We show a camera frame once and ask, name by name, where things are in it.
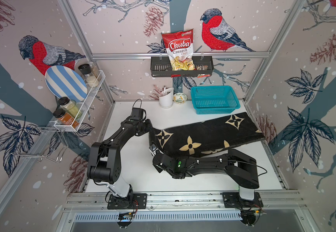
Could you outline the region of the black pillowcase with cream flowers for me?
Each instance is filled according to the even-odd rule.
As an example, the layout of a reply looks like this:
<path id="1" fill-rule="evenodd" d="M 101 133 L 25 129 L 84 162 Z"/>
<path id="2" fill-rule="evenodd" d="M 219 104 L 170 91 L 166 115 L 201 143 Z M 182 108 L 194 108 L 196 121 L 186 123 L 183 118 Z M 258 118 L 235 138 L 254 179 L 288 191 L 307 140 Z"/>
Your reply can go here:
<path id="1" fill-rule="evenodd" d="M 150 146 L 170 157 L 196 157 L 214 154 L 265 140 L 264 134 L 247 113 L 211 119 L 149 132 Z"/>

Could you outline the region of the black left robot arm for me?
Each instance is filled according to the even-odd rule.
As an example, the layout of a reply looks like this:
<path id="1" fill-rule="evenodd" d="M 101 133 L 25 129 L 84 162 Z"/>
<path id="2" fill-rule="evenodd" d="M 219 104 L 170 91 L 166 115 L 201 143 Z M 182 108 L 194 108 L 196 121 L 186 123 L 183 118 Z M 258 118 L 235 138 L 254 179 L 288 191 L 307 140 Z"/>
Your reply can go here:
<path id="1" fill-rule="evenodd" d="M 108 139 L 91 146 L 87 178 L 96 185 L 106 185 L 119 198 L 133 193 L 132 187 L 121 177 L 121 149 L 134 136 L 142 136 L 152 129 L 149 119 L 145 121 L 126 119 Z"/>

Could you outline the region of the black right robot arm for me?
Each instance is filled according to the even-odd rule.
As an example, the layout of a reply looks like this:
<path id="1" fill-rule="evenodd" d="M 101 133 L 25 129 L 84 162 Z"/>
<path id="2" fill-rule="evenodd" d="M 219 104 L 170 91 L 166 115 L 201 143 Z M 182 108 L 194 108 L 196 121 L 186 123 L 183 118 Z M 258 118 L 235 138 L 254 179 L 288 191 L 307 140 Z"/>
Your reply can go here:
<path id="1" fill-rule="evenodd" d="M 239 185 L 239 197 L 253 201 L 259 188 L 256 159 L 236 150 L 215 157 L 172 158 L 158 148 L 151 148 L 152 164 L 160 173 L 166 171 L 173 179 L 184 179 L 201 174 L 221 174 L 231 177 Z"/>

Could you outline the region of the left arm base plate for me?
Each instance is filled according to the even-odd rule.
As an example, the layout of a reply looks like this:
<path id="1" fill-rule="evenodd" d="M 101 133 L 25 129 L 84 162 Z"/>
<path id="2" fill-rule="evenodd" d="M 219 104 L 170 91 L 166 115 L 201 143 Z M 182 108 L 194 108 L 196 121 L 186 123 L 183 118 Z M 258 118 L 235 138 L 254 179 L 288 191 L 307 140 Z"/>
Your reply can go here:
<path id="1" fill-rule="evenodd" d="M 114 196 L 113 194 L 107 199 L 107 209 L 145 209 L 147 203 L 146 193 L 134 193 L 133 190 L 129 190 L 125 198 Z"/>

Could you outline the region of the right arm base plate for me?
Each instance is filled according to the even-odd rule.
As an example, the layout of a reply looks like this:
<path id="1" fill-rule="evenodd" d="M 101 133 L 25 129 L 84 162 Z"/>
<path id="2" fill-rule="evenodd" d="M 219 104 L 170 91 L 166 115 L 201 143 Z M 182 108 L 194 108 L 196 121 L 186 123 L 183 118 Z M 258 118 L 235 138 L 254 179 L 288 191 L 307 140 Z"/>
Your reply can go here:
<path id="1" fill-rule="evenodd" d="M 254 192 L 253 200 L 245 200 L 240 197 L 239 192 L 223 192 L 225 208 L 235 208 L 239 210 L 247 210 L 251 208 L 263 208 L 263 202 L 258 192 Z"/>

